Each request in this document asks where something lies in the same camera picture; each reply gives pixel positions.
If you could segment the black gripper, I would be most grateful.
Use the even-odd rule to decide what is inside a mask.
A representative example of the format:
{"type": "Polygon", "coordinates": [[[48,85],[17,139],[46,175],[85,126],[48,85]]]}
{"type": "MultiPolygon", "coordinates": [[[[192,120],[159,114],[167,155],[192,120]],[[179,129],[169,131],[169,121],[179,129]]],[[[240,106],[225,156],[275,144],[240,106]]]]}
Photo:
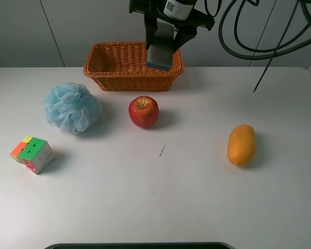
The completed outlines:
{"type": "Polygon", "coordinates": [[[197,35],[197,27],[208,30],[215,24],[214,17],[209,13],[203,13],[194,7],[197,1],[158,1],[135,0],[129,3],[129,12],[142,13],[144,15],[146,31],[146,49],[152,45],[154,35],[158,30],[158,20],[174,26],[176,35],[173,40],[173,53],[197,35]]]}

